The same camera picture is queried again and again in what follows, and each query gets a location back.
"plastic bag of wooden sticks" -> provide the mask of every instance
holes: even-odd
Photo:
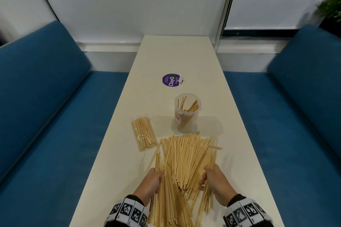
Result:
[[[132,124],[140,151],[158,144],[149,118],[134,119]]]

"white table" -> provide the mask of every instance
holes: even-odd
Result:
[[[170,73],[184,83],[164,85],[162,77]],[[131,121],[148,116],[158,140],[177,134],[172,130],[174,98],[185,92],[201,99],[198,130],[204,137],[218,136],[223,150],[216,162],[232,186],[255,199],[276,227],[284,226],[209,38],[146,35],[70,227],[103,226],[115,201],[134,192],[155,148],[139,152]],[[202,225],[221,227],[224,212],[215,200]]]

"person's left hand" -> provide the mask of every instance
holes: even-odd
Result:
[[[162,175],[163,172],[155,172],[155,169],[151,168],[142,180],[141,184],[133,193],[133,195],[136,195],[139,199],[142,200],[144,206],[147,206],[150,202],[151,197],[155,193],[159,192]]]

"blue backrest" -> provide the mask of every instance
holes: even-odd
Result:
[[[341,39],[306,25],[268,72],[341,158]]]
[[[89,69],[57,21],[0,48],[0,181]]]

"sleeve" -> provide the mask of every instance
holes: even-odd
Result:
[[[228,211],[223,218],[227,227],[274,227],[271,217],[256,201],[240,194],[228,203]]]
[[[149,211],[141,199],[128,195],[115,203],[104,227],[145,227],[148,215]]]

